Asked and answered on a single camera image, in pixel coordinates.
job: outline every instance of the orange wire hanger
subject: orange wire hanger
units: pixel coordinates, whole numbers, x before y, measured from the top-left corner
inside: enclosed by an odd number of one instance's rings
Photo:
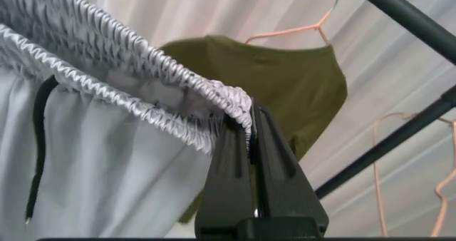
[[[294,28],[294,29],[288,29],[288,30],[284,30],[284,31],[275,31],[275,32],[271,32],[271,33],[255,35],[255,36],[252,36],[252,37],[248,38],[245,41],[245,43],[249,43],[250,41],[253,41],[254,39],[274,37],[274,36],[279,36],[279,35],[282,35],[282,34],[292,34],[292,33],[298,32],[298,31],[316,30],[316,31],[318,31],[320,33],[321,38],[323,38],[323,40],[325,41],[325,44],[329,45],[328,38],[326,38],[325,33],[321,29],[321,25],[326,21],[326,19],[329,17],[331,12],[335,9],[335,7],[337,6],[338,1],[339,0],[336,0],[334,2],[333,7],[331,9],[329,9],[329,11],[326,12],[326,14],[323,16],[323,18],[320,21],[318,21],[316,24],[312,24],[312,25],[309,25],[309,26],[302,26],[302,27],[298,27],[298,28]]]
[[[402,116],[403,120],[408,120],[414,116],[416,116],[416,113],[414,114],[405,114],[405,113],[390,113],[386,116],[383,116],[379,120],[377,120],[373,126],[373,145],[377,144],[377,129],[378,125],[385,120],[386,118],[389,118],[390,116]],[[437,219],[434,224],[434,228],[432,229],[431,232],[431,237],[437,237],[440,233],[440,230],[442,229],[443,222],[445,221],[445,215],[447,214],[447,208],[448,208],[448,201],[445,196],[442,195],[441,190],[443,187],[445,187],[452,179],[456,178],[456,120],[451,121],[451,120],[446,120],[444,118],[439,118],[439,121],[442,121],[444,123],[450,124],[450,127],[452,129],[452,141],[453,141],[453,153],[454,153],[454,164],[455,168],[453,171],[440,183],[437,184],[435,187],[435,194],[440,198],[440,209],[439,213],[437,215]],[[374,172],[374,177],[375,177],[375,191],[377,192],[377,206],[378,206],[378,214],[380,216],[380,225],[382,228],[382,236],[387,237],[388,236],[388,230],[386,228],[386,223],[385,223],[385,215],[383,213],[383,202],[382,202],[382,197],[381,197],[381,192],[380,192],[380,178],[378,177],[378,169],[376,163],[373,164],[373,172]]]

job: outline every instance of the black pole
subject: black pole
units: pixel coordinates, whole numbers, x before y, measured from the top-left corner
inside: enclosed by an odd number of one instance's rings
[[[456,37],[406,0],[368,0],[394,21],[406,28],[448,61],[456,64]],[[412,120],[364,153],[355,162],[316,190],[318,198],[324,198],[347,180],[382,158],[386,153],[415,135],[418,131],[437,120],[456,106],[456,86],[417,114]]]

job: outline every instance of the drawstring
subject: drawstring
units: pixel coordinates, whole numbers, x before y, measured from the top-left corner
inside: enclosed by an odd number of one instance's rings
[[[33,177],[30,193],[28,195],[27,208],[26,208],[26,225],[33,217],[33,209],[35,208],[36,196],[38,195],[38,188],[43,175],[44,159],[46,157],[46,135],[44,132],[44,108],[51,91],[58,85],[55,76],[51,76],[45,80],[39,87],[33,105],[33,128],[36,137],[36,168]]]

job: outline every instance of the gray fabric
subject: gray fabric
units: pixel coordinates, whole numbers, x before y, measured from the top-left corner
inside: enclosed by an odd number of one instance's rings
[[[33,100],[52,74],[26,232]],[[251,103],[84,0],[0,0],[0,240],[163,237],[204,185],[222,114],[249,132]]]

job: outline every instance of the olive green shirt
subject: olive green shirt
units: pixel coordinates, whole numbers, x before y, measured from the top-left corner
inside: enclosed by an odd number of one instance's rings
[[[191,71],[240,87],[267,106],[297,160],[316,142],[347,96],[332,46],[286,50],[205,36],[173,41],[161,49]],[[191,219],[201,198],[200,193],[180,222]]]

